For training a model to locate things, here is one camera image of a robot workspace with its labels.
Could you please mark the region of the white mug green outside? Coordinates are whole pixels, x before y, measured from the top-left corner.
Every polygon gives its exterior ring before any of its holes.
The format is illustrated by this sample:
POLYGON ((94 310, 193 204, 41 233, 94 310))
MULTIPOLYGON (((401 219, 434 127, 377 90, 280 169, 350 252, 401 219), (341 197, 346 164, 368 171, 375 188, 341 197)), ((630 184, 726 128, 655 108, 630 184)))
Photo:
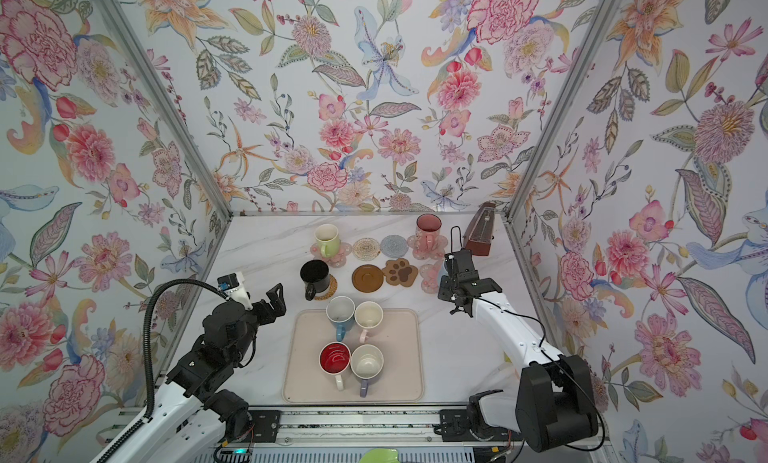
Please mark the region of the white mug green outside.
POLYGON ((335 257, 341 248, 340 232, 334 224, 322 224, 314 232, 315 244, 323 258, 335 257))

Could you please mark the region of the black mug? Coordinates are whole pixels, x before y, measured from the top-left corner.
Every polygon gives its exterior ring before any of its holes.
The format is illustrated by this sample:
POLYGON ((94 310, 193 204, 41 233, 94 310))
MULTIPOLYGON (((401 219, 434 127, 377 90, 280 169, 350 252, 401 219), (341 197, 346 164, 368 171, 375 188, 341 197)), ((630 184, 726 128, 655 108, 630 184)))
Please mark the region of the black mug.
POLYGON ((307 301, 325 296, 331 285, 329 266, 318 259, 303 264, 300 269, 300 278, 305 285, 304 296, 307 301))

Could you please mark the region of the pink mug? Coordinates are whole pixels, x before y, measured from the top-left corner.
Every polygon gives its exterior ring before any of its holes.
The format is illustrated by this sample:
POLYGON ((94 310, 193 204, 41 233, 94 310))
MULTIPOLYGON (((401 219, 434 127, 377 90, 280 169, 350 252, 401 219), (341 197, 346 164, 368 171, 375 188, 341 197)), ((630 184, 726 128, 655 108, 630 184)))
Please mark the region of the pink mug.
POLYGON ((422 253, 434 250, 440 236, 441 219, 436 214, 425 213, 417 218, 416 227, 416 249, 422 253))

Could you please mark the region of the light blue mug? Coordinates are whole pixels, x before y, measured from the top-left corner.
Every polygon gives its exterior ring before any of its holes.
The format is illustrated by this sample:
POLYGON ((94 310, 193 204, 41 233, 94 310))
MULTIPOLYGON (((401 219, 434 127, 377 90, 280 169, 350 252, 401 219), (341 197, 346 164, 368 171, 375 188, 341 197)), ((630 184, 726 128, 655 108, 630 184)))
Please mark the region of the light blue mug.
POLYGON ((449 273, 446 269, 445 263, 441 262, 439 264, 439 271, 437 275, 438 294, 443 294, 449 290, 449 280, 449 273))

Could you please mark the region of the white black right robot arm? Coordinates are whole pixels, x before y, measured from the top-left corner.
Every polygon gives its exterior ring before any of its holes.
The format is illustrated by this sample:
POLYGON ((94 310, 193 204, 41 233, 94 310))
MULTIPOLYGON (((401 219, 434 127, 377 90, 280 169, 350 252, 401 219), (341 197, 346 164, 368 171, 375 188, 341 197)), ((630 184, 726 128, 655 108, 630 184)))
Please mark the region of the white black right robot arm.
POLYGON ((480 391, 468 399, 469 431, 482 439, 504 429, 520 435, 535 452, 574 448, 577 441, 599 436, 606 425, 595 402, 589 365, 566 356, 536 332, 534 316, 524 315, 491 278, 482 278, 472 252, 461 249, 444 256, 437 296, 454 305, 497 338, 519 377, 511 384, 480 391))

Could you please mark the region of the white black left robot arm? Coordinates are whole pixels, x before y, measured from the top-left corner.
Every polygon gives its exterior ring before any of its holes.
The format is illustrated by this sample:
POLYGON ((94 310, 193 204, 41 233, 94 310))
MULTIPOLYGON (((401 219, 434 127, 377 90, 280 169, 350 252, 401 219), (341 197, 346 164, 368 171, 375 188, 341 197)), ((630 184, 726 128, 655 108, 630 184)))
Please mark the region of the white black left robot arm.
POLYGON ((249 404, 222 385, 252 361, 259 328, 284 316, 286 302, 281 283, 267 290, 266 297, 257 302, 252 302, 249 294, 236 298, 238 289, 230 285, 234 277, 221 277, 216 286, 190 278, 173 279, 153 292, 142 328, 147 386, 144 410, 94 458, 96 462, 148 462, 163 453, 168 453, 173 462, 181 461, 185 452, 194 450, 195 443, 190 442, 183 450, 171 442, 183 424, 191 423, 196 416, 211 417, 215 424, 196 445, 237 441, 253 431, 249 404), (153 313, 160 297, 181 285, 200 287, 223 301, 204 318, 203 333, 158 386, 150 343, 153 313))

